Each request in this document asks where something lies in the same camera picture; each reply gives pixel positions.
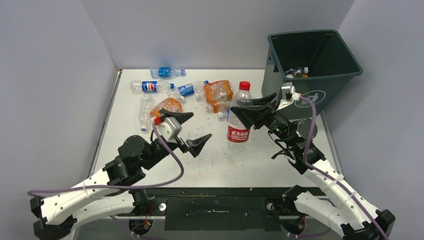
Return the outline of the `orange label crushed bottle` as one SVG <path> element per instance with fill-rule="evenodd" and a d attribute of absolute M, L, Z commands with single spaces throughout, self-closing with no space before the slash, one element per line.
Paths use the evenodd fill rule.
<path fill-rule="evenodd" d="M 182 104 L 179 101 L 168 97 L 153 107 L 149 113 L 150 118 L 159 117 L 161 115 L 160 110 L 162 109 L 173 113 L 181 113 L 183 111 Z"/>

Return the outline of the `clear bottle white cap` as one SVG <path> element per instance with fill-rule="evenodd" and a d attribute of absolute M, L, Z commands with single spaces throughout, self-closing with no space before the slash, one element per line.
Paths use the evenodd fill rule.
<path fill-rule="evenodd" d="M 241 81 L 238 92 L 232 97 L 231 107 L 252 106 L 252 95 L 250 93 L 251 83 Z M 233 153 L 242 153 L 247 146 L 250 129 L 246 128 L 234 112 L 228 109 L 227 147 Z"/>

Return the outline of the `large orange label bottle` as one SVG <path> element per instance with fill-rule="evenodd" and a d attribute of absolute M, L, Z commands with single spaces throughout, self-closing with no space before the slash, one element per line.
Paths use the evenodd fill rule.
<path fill-rule="evenodd" d="M 194 93 L 197 100 L 205 98 L 206 102 L 212 104 L 214 102 L 227 102 L 233 98 L 233 89 L 229 80 L 218 80 L 211 83 L 203 82 L 200 90 Z"/>

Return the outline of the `crushed clear water bottle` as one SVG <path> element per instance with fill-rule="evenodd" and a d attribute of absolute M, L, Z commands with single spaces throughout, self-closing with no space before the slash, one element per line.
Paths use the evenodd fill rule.
<path fill-rule="evenodd" d="M 298 74 L 298 73 L 309 75 L 309 68 L 308 67 L 295 67 L 295 68 L 290 68 L 289 70 L 284 72 L 284 74 L 287 78 L 297 78 L 296 74 Z"/>

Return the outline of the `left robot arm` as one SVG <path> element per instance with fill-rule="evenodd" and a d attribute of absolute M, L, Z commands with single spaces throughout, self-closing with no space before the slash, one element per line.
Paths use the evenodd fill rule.
<path fill-rule="evenodd" d="M 179 137 L 182 124 L 192 112 L 160 110 L 152 120 L 155 139 L 129 136 L 118 148 L 117 156 L 79 184 L 66 189 L 30 190 L 30 209 L 37 220 L 34 235 L 40 240 L 61 240 L 76 228 L 109 216 L 141 216 L 150 211 L 152 200 L 147 187 L 139 185 L 161 160 L 174 156 L 175 150 L 197 157 L 207 141 Z"/>

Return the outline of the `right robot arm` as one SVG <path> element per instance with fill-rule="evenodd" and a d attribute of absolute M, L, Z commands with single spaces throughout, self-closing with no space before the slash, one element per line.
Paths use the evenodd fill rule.
<path fill-rule="evenodd" d="M 312 116 L 290 121 L 280 110 L 294 102 L 305 102 Z M 247 130 L 266 127 L 275 135 L 279 154 L 303 177 L 313 182 L 328 198 L 324 201 L 304 187 L 295 185 L 283 195 L 283 209 L 289 214 L 305 214 L 329 227 L 344 240 L 387 240 L 395 223 L 389 210 L 368 202 L 337 172 L 313 144 L 317 111 L 312 101 L 299 93 L 278 100 L 275 94 L 254 99 L 251 105 L 236 104 L 230 116 L 238 118 Z"/>

